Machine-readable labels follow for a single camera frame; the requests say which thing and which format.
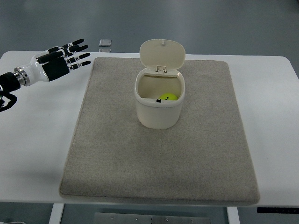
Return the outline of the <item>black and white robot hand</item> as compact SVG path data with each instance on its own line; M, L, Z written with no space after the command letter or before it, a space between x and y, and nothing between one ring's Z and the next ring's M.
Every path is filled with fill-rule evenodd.
M73 70L89 65L91 61L83 59L90 53L83 51L87 45L80 46L84 39L79 39L63 46L55 46L33 56L28 64L14 69L14 76L20 85L30 86L38 81L50 82L61 78Z

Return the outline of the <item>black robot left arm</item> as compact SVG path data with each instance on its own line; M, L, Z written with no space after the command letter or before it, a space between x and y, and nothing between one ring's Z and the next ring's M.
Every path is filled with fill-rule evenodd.
M10 109L17 102L17 97L11 92L20 89L18 78L12 72L0 76L0 111Z

